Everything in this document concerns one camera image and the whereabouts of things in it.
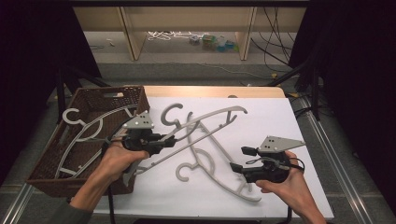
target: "brown wicker basket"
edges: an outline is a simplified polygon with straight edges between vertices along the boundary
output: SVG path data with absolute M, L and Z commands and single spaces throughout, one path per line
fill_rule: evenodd
M 137 105 L 136 108 L 129 109 L 131 114 L 149 111 L 149 102 L 143 86 L 81 88 L 76 91 L 68 107 L 76 108 L 79 112 L 70 112 L 67 117 L 70 120 L 81 119 L 88 124 L 106 112 L 126 105 Z M 103 128 L 96 138 L 111 135 L 128 118 L 124 110 L 105 117 Z M 91 136 L 98 127 L 99 122 L 96 122 L 81 137 Z M 65 150 L 81 130 L 82 125 L 70 125 L 62 120 L 26 182 L 51 197 L 73 197 L 100 162 L 99 157 L 77 178 L 69 178 L 70 175 L 66 173 L 60 173 L 59 178 L 55 178 Z M 102 141 L 76 142 L 68 153 L 63 168 L 77 171 L 79 166 L 84 165 L 100 150 L 102 144 Z M 133 177 L 129 180 L 128 187 L 124 185 L 122 177 L 112 184 L 114 194 L 131 193 L 133 190 Z

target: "hand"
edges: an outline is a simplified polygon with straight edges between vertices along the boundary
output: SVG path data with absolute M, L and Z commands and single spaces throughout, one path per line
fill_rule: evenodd
M 289 151 L 286 151 L 286 155 L 289 158 L 297 158 L 294 153 Z M 290 162 L 298 165 L 297 160 L 290 160 Z M 273 192 L 276 194 L 303 219 L 304 223 L 326 223 L 306 185 L 304 174 L 300 170 L 290 168 L 289 176 L 283 183 L 258 180 L 256 185 L 262 188 L 262 193 Z
M 121 143 L 113 143 L 70 203 L 71 206 L 93 211 L 108 186 L 117 180 L 122 171 L 134 162 L 149 157 L 147 151 L 129 151 Z

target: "white paper sheet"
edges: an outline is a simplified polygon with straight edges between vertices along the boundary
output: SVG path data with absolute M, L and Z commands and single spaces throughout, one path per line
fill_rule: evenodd
M 179 119 L 181 123 L 186 122 L 189 112 L 193 112 L 193 117 L 197 118 L 229 106 L 244 107 L 247 114 L 233 112 L 233 115 L 237 115 L 236 120 L 214 134 L 235 162 L 244 167 L 247 167 L 245 162 L 253 160 L 254 157 L 243 155 L 241 147 L 259 147 L 267 135 L 304 140 L 288 99 L 149 97 L 148 101 L 151 106 L 150 116 L 155 123 L 155 133 L 169 133 L 174 129 L 174 126 L 167 127 L 161 123 L 161 113 L 174 103 L 181 103 L 184 107 L 173 109 L 167 119 Z M 222 113 L 204 119 L 203 124 L 212 130 L 225 120 L 226 113 Z M 184 134 L 185 132 L 181 131 L 176 134 L 176 137 Z M 186 144 L 187 140 L 183 140 L 173 148 L 164 148 L 161 154 L 153 155 L 141 165 L 148 166 Z M 195 146 L 212 156 L 216 163 L 215 176 L 221 182 L 231 189 L 238 188 L 240 184 L 238 174 L 231 170 L 229 160 L 213 142 L 206 138 Z M 304 175 L 319 210 L 326 218 L 333 218 L 332 210 L 306 147 L 298 147 L 292 151 L 304 161 Z M 114 196 L 115 213 L 137 217 L 215 219 L 263 219 L 287 216 L 287 206 L 275 194 L 262 194 L 254 184 L 252 184 L 252 191 L 248 192 L 244 189 L 244 194 L 261 197 L 259 202 L 250 202 L 233 195 L 214 182 L 202 168 L 194 170 L 182 168 L 181 174 L 190 180 L 180 181 L 176 177 L 176 169 L 183 162 L 195 163 L 190 148 L 186 148 L 142 175 L 138 175 L 132 194 Z M 99 202 L 94 212 L 109 212 L 107 197 Z

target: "sleeve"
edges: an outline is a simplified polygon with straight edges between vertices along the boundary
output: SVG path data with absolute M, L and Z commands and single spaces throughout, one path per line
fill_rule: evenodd
M 61 204 L 48 223 L 51 224 L 85 224 L 90 221 L 92 212 L 77 209 L 67 202 Z

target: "floor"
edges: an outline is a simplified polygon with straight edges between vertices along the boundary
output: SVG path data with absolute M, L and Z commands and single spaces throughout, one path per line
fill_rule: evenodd
M 232 33 L 210 33 L 234 41 Z M 254 34 L 253 40 L 265 48 L 263 38 L 270 34 Z M 138 61 L 132 62 L 122 33 L 86 33 L 92 46 L 92 52 L 103 75 L 103 81 L 110 85 L 208 85 L 208 86 L 261 86 L 273 80 L 274 76 L 281 76 L 290 69 L 278 60 L 265 56 L 263 51 L 254 44 L 250 45 L 246 61 L 239 60 L 239 54 L 234 49 L 226 52 L 203 49 L 201 45 L 193 46 L 189 39 L 165 37 L 167 40 L 155 38 L 148 40 Z M 282 44 L 292 48 L 295 34 L 281 33 Z M 274 38 L 271 42 L 280 44 Z M 282 48 L 269 45 L 267 48 L 274 56 L 286 61 Z M 296 77 L 281 84 L 285 93 L 295 93 L 293 85 Z M 300 96 L 290 98 L 294 111 L 298 111 L 309 104 L 309 92 L 301 92 Z M 325 92 L 320 93 L 320 104 L 326 105 Z M 311 158 L 318 172 L 318 177 L 332 207 L 335 218 L 334 224 L 343 223 L 396 223 L 396 218 L 390 211 L 381 193 L 367 174 L 359 158 L 353 155 L 353 147 L 343 133 L 337 118 L 329 107 L 319 110 L 320 122 L 312 121 L 310 112 L 296 113 L 304 140 L 307 143 Z M 47 144 L 55 129 L 57 120 L 57 102 L 55 94 L 48 100 L 48 108 L 39 118 L 36 134 L 31 136 L 29 147 L 23 150 L 9 172 L 6 181 L 0 188 L 0 217 L 5 217 L 7 210 L 16 200 L 24 180 L 39 160 L 43 148 Z M 331 142 L 334 153 L 357 191 L 367 214 L 368 222 L 362 222 L 354 212 L 354 206 L 348 200 L 337 172 L 332 168 L 327 151 L 318 139 L 316 125 L 320 125 Z M 25 205 L 18 223 L 45 223 L 48 217 L 64 199 L 51 198 L 39 190 L 34 190 L 30 200 Z M 280 220 L 270 220 L 263 223 L 277 223 Z M 133 223 L 129 217 L 117 217 L 117 223 Z M 109 223 L 108 217 L 93 216 L 91 223 Z M 291 223 L 301 223 L 294 219 Z

